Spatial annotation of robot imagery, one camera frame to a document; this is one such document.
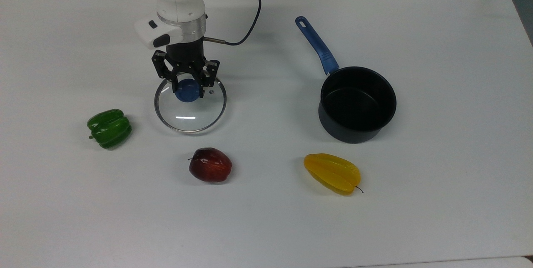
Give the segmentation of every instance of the blue handle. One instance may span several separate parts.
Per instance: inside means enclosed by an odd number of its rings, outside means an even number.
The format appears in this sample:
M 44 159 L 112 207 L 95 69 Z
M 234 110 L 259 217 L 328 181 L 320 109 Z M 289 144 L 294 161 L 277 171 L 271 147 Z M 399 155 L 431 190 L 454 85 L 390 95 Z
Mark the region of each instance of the blue handle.
M 322 62 L 322 67 L 324 68 L 324 72 L 327 75 L 329 75 L 333 71 L 339 69 L 337 60 L 335 60 L 333 55 L 331 55 L 329 48 L 322 41 L 320 36 L 316 34 L 316 31 L 314 31 L 313 27 L 307 21 L 307 19 L 303 16 L 297 17 L 296 25 L 298 26 L 300 31 L 304 34 L 305 38 L 307 38 L 308 42 L 311 44 L 311 46 L 314 48 L 314 50 L 318 54 L 318 57 L 320 58 L 320 61 Z

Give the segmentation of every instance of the black saucepan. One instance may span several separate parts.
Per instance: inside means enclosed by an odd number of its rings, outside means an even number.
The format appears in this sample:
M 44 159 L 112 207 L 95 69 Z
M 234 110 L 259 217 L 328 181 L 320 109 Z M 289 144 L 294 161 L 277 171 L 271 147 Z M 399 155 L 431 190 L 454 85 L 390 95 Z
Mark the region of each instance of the black saucepan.
M 328 76 L 320 92 L 318 116 L 325 130 L 346 143 L 372 139 L 396 112 L 396 94 L 377 72 L 339 65 L 326 44 L 303 16 L 296 25 L 312 45 Z

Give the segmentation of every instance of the red apple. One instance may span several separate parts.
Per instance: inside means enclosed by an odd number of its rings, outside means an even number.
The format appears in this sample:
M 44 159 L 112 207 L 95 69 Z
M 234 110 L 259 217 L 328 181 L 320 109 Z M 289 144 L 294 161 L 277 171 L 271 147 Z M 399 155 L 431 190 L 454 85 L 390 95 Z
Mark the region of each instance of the red apple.
M 189 171 L 201 181 L 225 181 L 232 171 L 232 161 L 223 152 L 206 147 L 194 152 Z

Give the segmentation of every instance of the green bell pepper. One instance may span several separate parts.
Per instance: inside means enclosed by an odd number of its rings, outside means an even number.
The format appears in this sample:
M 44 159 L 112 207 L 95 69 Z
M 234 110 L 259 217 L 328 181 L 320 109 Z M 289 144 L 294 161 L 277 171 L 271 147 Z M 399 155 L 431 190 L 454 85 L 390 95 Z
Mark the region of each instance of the green bell pepper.
M 87 121 L 91 130 L 90 139 L 95 139 L 105 149 L 124 141 L 132 132 L 130 121 L 118 109 L 98 113 Z

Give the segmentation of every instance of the table surface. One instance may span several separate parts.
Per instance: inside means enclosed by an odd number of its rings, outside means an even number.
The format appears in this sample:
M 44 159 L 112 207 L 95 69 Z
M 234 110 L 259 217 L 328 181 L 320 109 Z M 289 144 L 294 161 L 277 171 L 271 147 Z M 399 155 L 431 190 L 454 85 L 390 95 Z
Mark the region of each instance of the table surface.
M 206 36 L 238 41 L 255 0 L 205 0 Z M 152 51 L 133 23 L 155 0 L 0 0 L 0 258 L 5 267 L 371 266 L 533 253 L 533 48 L 512 0 L 263 0 L 219 60 L 227 112 L 201 135 L 157 118 Z M 320 125 L 325 79 L 294 23 L 337 61 L 374 69 L 398 109 L 366 143 Z M 132 121 L 113 151 L 95 113 Z M 188 158 L 215 147 L 229 180 Z M 339 196 L 307 154 L 356 164 Z

